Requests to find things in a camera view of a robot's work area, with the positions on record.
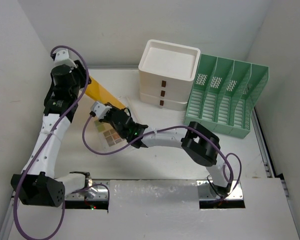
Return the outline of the clear sleeve with documents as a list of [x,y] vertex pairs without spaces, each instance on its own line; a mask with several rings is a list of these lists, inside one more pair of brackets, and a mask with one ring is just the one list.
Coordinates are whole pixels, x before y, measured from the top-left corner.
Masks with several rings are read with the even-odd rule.
[[[129,97],[120,97],[118,100],[130,110],[132,119],[136,123],[141,123],[131,99]],[[91,122],[94,124],[96,132],[95,144],[92,147],[95,151],[100,153],[113,152],[127,144],[127,141],[120,138],[119,134],[111,127],[110,124],[99,122],[96,117],[94,120],[91,120]]]

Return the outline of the orange plastic folder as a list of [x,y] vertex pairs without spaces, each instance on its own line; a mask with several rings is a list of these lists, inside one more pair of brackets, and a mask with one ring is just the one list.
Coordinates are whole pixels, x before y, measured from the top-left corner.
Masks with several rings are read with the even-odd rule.
[[103,104],[110,103],[111,105],[123,109],[126,106],[122,104],[115,96],[106,90],[100,83],[98,83],[92,76],[89,77],[91,83],[88,84],[85,94],[94,101],[99,101]]

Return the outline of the white three-drawer storage box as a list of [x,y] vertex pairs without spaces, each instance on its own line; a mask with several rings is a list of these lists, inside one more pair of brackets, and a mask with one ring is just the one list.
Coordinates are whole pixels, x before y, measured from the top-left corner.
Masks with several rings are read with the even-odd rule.
[[184,111],[200,56],[201,51],[196,47],[150,39],[138,65],[140,100]]

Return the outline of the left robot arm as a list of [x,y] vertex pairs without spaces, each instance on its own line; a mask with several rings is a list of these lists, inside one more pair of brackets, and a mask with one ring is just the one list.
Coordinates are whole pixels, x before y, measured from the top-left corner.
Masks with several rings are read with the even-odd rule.
[[59,207],[64,201],[66,187],[55,179],[55,164],[78,108],[79,91],[90,82],[79,60],[57,61],[50,77],[39,137],[22,172],[14,174],[10,181],[24,205]]

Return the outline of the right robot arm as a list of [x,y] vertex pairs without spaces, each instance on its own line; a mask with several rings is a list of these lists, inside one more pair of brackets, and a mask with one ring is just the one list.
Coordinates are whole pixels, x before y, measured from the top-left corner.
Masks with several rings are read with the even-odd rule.
[[212,178],[212,189],[221,198],[230,193],[233,170],[221,152],[220,139],[200,123],[155,129],[137,123],[126,108],[95,102],[91,108],[101,123],[107,123],[128,145],[139,148],[169,147],[184,150],[198,165],[206,167]]

